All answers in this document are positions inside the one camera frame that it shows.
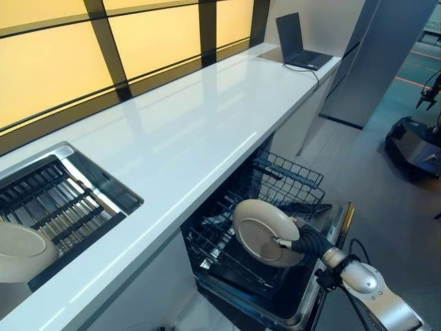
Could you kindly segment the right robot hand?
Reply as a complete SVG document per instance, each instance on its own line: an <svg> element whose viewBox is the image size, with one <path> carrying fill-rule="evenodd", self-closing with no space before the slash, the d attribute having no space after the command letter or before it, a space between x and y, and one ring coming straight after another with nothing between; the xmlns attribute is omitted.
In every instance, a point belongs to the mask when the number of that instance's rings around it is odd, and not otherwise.
<svg viewBox="0 0 441 331"><path fill-rule="evenodd" d="M299 231L299 239L291 241L273 237L271 239L278 247L297 252L299 254L308 254L318 259L323 258L325 253L333 248L321 232L310 226L301 218L291 218Z"/></svg>

